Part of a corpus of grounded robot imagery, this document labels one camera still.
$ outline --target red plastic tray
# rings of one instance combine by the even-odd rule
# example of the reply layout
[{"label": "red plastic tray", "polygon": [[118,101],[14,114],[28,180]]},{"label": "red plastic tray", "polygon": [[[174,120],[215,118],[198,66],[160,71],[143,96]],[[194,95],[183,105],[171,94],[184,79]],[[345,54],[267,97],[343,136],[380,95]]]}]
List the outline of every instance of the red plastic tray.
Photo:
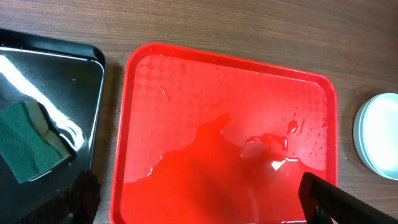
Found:
[{"label": "red plastic tray", "polygon": [[305,171],[338,183],[323,75],[167,44],[130,56],[112,223],[305,222]]}]

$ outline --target wooden table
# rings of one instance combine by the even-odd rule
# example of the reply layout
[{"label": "wooden table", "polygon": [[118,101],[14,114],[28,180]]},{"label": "wooden table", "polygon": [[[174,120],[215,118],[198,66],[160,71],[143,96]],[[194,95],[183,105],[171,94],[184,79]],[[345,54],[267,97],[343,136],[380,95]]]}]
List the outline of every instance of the wooden table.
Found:
[{"label": "wooden table", "polygon": [[398,92],[398,1],[3,0],[0,27],[94,44],[108,59],[93,158],[103,182],[96,223],[109,223],[126,60],[153,41],[326,75],[339,96],[340,188],[398,218],[398,182],[366,168],[352,138],[359,106]]}]

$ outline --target green sponge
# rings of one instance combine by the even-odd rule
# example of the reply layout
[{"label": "green sponge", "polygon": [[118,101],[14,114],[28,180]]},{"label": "green sponge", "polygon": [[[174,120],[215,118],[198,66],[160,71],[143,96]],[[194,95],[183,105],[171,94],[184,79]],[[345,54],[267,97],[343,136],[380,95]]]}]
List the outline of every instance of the green sponge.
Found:
[{"label": "green sponge", "polygon": [[49,129],[38,102],[0,111],[0,154],[19,183],[42,175],[72,155]]}]

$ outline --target black tray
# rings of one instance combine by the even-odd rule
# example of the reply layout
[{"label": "black tray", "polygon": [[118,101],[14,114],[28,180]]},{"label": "black tray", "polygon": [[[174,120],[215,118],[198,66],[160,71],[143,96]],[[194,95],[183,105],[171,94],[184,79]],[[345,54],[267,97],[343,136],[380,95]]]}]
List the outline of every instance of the black tray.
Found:
[{"label": "black tray", "polygon": [[75,151],[68,164],[22,184],[0,156],[0,223],[20,220],[90,169],[105,67],[92,45],[0,29],[0,110],[39,101]]}]

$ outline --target white plate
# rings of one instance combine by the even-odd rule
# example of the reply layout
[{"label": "white plate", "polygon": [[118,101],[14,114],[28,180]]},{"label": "white plate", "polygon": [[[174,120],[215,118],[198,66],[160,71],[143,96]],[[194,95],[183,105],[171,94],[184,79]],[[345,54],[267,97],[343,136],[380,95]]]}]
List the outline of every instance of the white plate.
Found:
[{"label": "white plate", "polygon": [[379,175],[398,180],[398,95],[377,95],[358,110],[354,143],[361,160]]}]

